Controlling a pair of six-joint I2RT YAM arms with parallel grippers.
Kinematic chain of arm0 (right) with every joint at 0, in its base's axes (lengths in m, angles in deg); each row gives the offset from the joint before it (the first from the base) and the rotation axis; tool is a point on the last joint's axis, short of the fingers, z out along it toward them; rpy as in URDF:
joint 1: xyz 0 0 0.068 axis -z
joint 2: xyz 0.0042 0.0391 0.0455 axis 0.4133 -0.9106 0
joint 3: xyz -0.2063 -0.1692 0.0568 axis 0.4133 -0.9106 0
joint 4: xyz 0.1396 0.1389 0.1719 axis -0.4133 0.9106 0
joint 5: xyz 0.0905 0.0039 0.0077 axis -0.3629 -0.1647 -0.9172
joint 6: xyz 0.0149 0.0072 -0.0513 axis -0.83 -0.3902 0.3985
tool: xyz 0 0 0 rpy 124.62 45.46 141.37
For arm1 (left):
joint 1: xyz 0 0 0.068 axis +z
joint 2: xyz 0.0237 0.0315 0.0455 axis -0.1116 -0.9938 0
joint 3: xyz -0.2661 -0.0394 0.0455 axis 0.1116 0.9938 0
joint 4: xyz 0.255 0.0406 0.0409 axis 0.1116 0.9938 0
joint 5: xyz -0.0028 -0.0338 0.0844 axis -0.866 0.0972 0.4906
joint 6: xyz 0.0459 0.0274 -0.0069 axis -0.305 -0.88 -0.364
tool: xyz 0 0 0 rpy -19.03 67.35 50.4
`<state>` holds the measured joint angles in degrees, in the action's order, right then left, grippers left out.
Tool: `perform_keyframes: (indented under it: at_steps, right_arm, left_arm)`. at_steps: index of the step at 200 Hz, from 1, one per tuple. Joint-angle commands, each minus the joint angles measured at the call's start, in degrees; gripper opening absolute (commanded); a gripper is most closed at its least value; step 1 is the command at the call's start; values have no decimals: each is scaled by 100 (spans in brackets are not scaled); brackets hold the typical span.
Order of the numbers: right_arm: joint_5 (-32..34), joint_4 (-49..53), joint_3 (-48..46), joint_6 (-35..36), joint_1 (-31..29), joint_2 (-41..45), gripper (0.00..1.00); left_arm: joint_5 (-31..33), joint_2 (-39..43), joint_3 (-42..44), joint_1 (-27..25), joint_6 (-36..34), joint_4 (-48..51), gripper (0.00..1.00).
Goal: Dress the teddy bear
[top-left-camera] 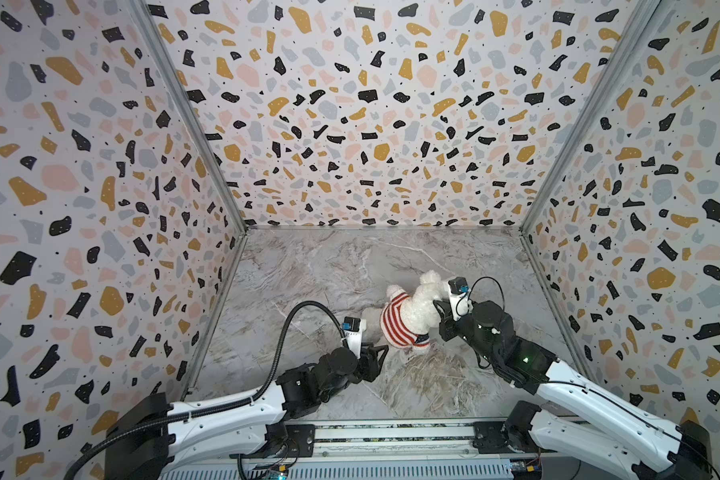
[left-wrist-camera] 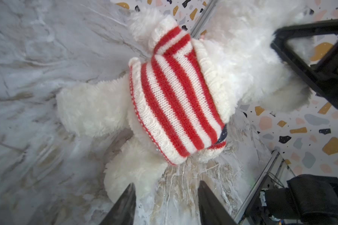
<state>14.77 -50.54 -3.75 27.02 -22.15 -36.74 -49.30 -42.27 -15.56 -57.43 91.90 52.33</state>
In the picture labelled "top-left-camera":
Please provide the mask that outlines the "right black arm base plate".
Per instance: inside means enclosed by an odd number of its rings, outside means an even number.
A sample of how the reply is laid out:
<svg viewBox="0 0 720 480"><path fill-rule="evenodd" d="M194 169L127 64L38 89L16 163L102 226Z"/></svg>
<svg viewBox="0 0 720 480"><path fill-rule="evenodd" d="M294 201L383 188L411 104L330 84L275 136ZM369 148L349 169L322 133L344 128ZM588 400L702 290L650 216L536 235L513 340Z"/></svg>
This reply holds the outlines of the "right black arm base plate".
<svg viewBox="0 0 720 480"><path fill-rule="evenodd" d="M480 454L551 453L531 439L529 420L478 421L472 427L474 436L471 444Z"/></svg>

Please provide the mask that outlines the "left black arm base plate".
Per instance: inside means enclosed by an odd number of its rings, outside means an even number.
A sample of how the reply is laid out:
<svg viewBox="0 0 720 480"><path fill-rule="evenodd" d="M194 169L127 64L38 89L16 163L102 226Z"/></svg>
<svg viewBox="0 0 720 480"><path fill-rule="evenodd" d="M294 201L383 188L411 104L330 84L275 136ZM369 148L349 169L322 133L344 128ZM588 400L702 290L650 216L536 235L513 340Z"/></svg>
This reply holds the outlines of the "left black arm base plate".
<svg viewBox="0 0 720 480"><path fill-rule="evenodd" d="M229 458L309 458L316 441L314 424L279 422L237 430L232 434Z"/></svg>

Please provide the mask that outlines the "red white striped knit sweater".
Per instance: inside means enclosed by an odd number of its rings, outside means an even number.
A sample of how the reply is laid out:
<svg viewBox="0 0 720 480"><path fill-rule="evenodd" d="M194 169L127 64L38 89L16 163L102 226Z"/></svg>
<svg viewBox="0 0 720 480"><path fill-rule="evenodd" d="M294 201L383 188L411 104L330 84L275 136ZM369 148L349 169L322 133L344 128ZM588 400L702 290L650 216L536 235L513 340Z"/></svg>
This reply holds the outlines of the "red white striped knit sweater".
<svg viewBox="0 0 720 480"><path fill-rule="evenodd" d="M424 351L430 346L429 333L415 333L403 322L402 305L411 296L400 291L382 309L380 327L387 342L398 349Z"/></svg>

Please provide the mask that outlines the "white plush teddy bear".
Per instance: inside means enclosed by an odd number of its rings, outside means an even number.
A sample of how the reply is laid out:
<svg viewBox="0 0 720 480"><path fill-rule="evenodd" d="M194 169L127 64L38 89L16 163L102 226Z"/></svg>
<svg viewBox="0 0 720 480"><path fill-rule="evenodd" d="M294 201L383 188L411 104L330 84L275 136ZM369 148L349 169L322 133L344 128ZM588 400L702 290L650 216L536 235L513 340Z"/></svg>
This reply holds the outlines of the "white plush teddy bear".
<svg viewBox="0 0 720 480"><path fill-rule="evenodd" d="M393 346L387 342L380 327L380 315L382 313L382 309L400 291L404 291L411 296L410 300L403 302L401 308L404 324L415 333L428 332L429 336L430 331L437 328L440 323L440 316L433 306L433 301L449 300L447 283L443 280L441 275L434 270L427 271L419 277L419 285L413 293L407 292L400 285L389 285L386 289L386 300L384 301L384 304L381 307L365 308L362 311L360 318L366 321L367 333L373 341L383 341L390 347ZM424 351L414 351L413 349L406 350L416 353L425 353L429 347Z"/></svg>

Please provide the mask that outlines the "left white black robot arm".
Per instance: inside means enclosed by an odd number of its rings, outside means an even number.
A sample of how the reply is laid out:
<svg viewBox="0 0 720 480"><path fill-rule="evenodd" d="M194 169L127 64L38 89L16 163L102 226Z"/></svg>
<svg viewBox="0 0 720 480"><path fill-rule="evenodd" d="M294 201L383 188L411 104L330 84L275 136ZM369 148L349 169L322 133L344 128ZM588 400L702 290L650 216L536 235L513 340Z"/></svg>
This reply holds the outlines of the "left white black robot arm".
<svg viewBox="0 0 720 480"><path fill-rule="evenodd" d="M221 456L268 457L297 437L286 421L316 412L348 386L381 373L387 346L342 346L315 363L282 373L263 394L254 390L199 402L140 401L107 431L105 478L157 479L162 473Z"/></svg>

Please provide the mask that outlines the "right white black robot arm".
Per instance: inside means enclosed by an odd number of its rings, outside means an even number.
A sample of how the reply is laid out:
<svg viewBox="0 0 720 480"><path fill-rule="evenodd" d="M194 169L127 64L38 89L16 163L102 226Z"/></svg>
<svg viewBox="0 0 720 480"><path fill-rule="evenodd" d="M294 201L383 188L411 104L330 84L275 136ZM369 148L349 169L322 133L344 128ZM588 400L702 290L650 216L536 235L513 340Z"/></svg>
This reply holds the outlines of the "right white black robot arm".
<svg viewBox="0 0 720 480"><path fill-rule="evenodd" d="M520 401L497 434L478 434L479 451L505 446L517 453L554 451L620 479L717 479L708 431L677 424L612 394L553 352L518 336L512 317L493 301L437 300L443 340L463 340L478 362L510 386L576 415L569 421Z"/></svg>

